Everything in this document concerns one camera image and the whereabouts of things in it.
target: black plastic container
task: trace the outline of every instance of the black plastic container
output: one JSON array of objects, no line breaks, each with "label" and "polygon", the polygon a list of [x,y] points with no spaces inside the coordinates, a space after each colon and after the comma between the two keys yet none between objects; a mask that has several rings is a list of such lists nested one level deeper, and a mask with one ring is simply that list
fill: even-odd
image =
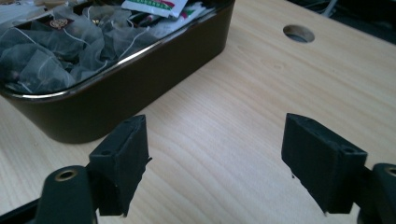
[{"label": "black plastic container", "polygon": [[223,51],[234,0],[206,2],[218,6],[214,16],[192,22],[73,88],[29,95],[0,84],[0,94],[50,138],[65,143],[98,139]]}]

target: brass insert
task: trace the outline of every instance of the brass insert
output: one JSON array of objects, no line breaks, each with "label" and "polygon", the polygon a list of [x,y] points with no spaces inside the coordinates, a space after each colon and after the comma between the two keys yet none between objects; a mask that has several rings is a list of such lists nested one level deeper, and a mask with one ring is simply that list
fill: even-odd
[{"label": "brass insert", "polygon": [[77,170],[64,170],[55,176],[55,180],[58,182],[72,179],[78,174]]}]

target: mesh tea bag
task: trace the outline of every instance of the mesh tea bag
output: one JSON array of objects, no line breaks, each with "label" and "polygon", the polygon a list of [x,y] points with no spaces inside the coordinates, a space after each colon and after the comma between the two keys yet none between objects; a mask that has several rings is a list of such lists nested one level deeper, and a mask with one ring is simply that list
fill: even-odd
[{"label": "mesh tea bag", "polygon": [[104,39],[97,39],[79,53],[79,63],[71,70],[71,76],[80,82],[110,66],[109,60],[101,59],[101,49],[105,46]]},{"label": "mesh tea bag", "polygon": [[75,84],[53,53],[37,44],[19,44],[4,50],[0,69],[12,77],[7,85],[23,93],[54,92]]},{"label": "mesh tea bag", "polygon": [[147,28],[114,29],[109,35],[119,60],[138,52],[158,40]]},{"label": "mesh tea bag", "polygon": [[61,60],[76,63],[79,52],[103,38],[100,28],[75,14],[70,7],[56,7],[53,15],[53,21],[33,21],[29,35]]},{"label": "mesh tea bag", "polygon": [[5,49],[12,48],[18,44],[35,43],[35,41],[24,31],[17,28],[7,29],[0,35],[0,56]]},{"label": "mesh tea bag", "polygon": [[123,10],[120,7],[101,6],[84,8],[82,14],[87,20],[97,24],[102,30],[105,45],[101,53],[101,58],[114,64],[118,56],[113,47],[113,36],[111,33],[115,28],[132,28],[128,22],[131,11]]}]

